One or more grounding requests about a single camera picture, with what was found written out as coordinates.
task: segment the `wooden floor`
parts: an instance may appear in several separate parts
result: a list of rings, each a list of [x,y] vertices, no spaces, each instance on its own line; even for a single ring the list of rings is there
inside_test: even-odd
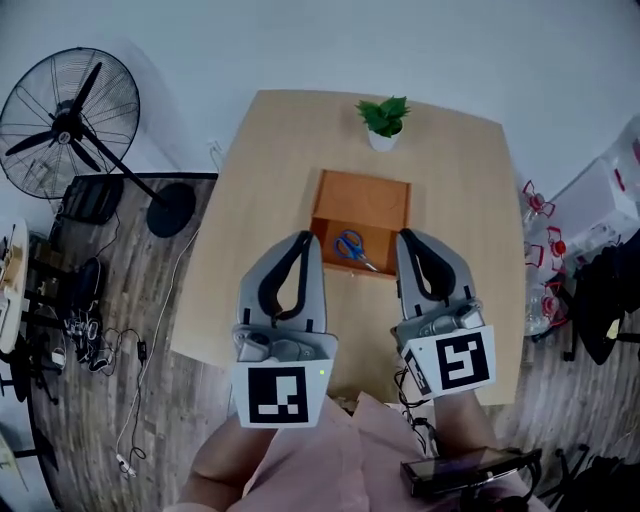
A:
[[[154,188],[168,182],[149,180]],[[122,223],[118,238],[102,255],[109,268],[101,308],[104,324],[135,329],[149,350],[173,267],[198,228],[214,185],[208,180],[189,182],[198,197],[196,215],[187,229],[168,240],[149,233],[145,226],[148,200],[127,183],[118,208]],[[115,218],[103,227],[64,221],[61,247],[65,263],[78,265],[93,256],[112,239],[115,226]],[[228,375],[169,349],[175,298],[189,255],[187,251],[178,269],[144,386],[136,443],[147,459],[134,459],[137,478],[123,478],[114,451],[135,393],[139,363],[134,336],[123,343],[110,378],[80,367],[73,360],[72,347],[67,347],[69,364],[60,378],[51,380],[52,391],[60,397],[59,406],[49,404],[34,389],[36,423],[58,456],[60,471],[50,476],[65,511],[156,511],[173,502],[195,451],[226,417]],[[633,323],[640,332],[640,316]],[[505,444],[544,449],[545,479],[540,489],[549,487],[557,476],[559,465],[553,457],[557,447],[572,453],[578,443],[587,443],[596,454],[640,461],[637,348],[618,344],[609,361],[598,367],[584,349],[574,363],[563,362],[562,350],[568,343],[568,332],[563,331],[554,343],[535,346],[533,364],[521,370],[517,402],[489,410]],[[128,455],[130,446],[131,425],[120,453]]]

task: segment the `phone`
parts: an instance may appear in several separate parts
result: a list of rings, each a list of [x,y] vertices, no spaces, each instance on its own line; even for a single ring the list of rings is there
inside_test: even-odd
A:
[[[453,459],[403,462],[402,469],[411,496],[431,497],[487,484],[540,460],[540,455],[540,450],[482,448]]]

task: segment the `fan stand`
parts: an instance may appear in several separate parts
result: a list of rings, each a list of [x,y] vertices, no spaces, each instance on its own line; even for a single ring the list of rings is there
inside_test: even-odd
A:
[[[172,183],[159,192],[155,192],[124,165],[86,126],[83,126],[82,135],[89,139],[125,176],[151,197],[151,204],[147,210],[149,231],[159,238],[169,238],[185,228],[196,209],[196,195],[192,187],[186,183]]]

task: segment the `fan blade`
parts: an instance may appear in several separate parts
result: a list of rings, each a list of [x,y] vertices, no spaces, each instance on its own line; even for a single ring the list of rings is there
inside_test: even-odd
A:
[[[80,89],[80,92],[76,96],[76,99],[74,100],[73,105],[71,105],[71,109],[69,110],[69,117],[71,117],[72,119],[76,117],[82,110],[82,107],[84,106],[84,102],[87,100],[87,96],[89,96],[89,93],[91,92],[93,84],[96,82],[96,78],[98,78],[98,73],[100,73],[101,67],[102,67],[102,62],[98,62],[93,67],[93,69],[91,70],[91,73],[89,74],[84,84],[82,85],[82,89]]]
[[[55,133],[53,133],[51,130],[49,130],[48,132],[36,133],[35,135],[31,135],[30,137],[27,137],[26,139],[18,142],[12,148],[9,148],[5,153],[5,156],[11,156],[15,153],[19,153],[20,151],[24,151],[25,149],[29,149],[37,146],[38,144],[42,144],[43,142],[47,142],[53,138],[55,138]]]
[[[96,163],[96,161],[89,156],[89,153],[87,153],[85,149],[80,144],[78,144],[77,141],[72,140],[70,144],[73,150],[75,151],[76,155],[80,157],[80,160],[82,160],[85,164],[91,167],[94,171],[102,172],[102,169],[98,167],[98,164]]]

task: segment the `table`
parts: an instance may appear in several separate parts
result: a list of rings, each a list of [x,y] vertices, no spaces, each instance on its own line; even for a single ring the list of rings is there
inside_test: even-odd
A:
[[[396,147],[369,146],[354,105],[363,94],[260,91],[213,191],[179,298],[171,348],[199,361],[235,360],[241,277],[271,245],[307,229],[320,171],[360,172],[412,184],[410,226],[469,263],[487,323],[495,327],[497,382],[484,404],[515,398],[524,332],[523,237],[516,185],[500,124],[409,102]],[[280,293],[295,303],[293,287]],[[329,332],[339,348],[329,392],[360,390],[396,401],[395,342],[402,318],[392,280],[327,269]]]
[[[22,249],[22,261],[14,280],[13,286],[4,289],[5,297],[9,299],[9,309],[0,330],[0,350],[8,354],[13,350],[20,331],[22,321],[22,300],[27,283],[27,260],[29,258],[29,231],[23,219],[15,221],[13,245]]]

